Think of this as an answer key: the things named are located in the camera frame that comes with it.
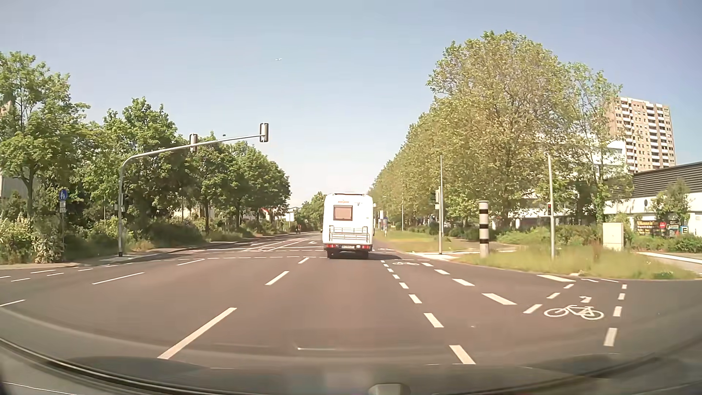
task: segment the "window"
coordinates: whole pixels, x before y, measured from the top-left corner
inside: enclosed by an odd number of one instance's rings
[[[334,221],[352,221],[353,206],[334,206]]]

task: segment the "asphalt road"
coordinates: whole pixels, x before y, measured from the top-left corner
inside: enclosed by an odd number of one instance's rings
[[[305,233],[130,264],[0,270],[0,337],[55,358],[233,368],[519,365],[643,355],[702,334],[697,280],[538,276],[375,247],[368,260],[327,259],[320,234]],[[586,306],[595,319],[577,314]]]

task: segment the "traffic light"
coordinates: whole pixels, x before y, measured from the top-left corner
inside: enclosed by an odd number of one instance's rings
[[[261,124],[258,127],[258,140],[261,143],[268,142],[268,124]]]
[[[191,134],[191,135],[190,135],[190,143],[191,143],[191,144],[197,144],[197,134]],[[197,147],[190,147],[190,152],[191,152],[191,153],[196,153],[196,152],[197,152]]]

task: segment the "utility box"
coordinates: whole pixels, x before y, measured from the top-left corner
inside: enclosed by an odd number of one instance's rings
[[[624,250],[623,222],[605,222],[602,224],[602,246],[615,251]]]

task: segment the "windshield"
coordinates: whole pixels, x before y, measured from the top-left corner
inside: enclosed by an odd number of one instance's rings
[[[341,4],[1,7],[0,346],[154,392],[693,380],[699,5]]]

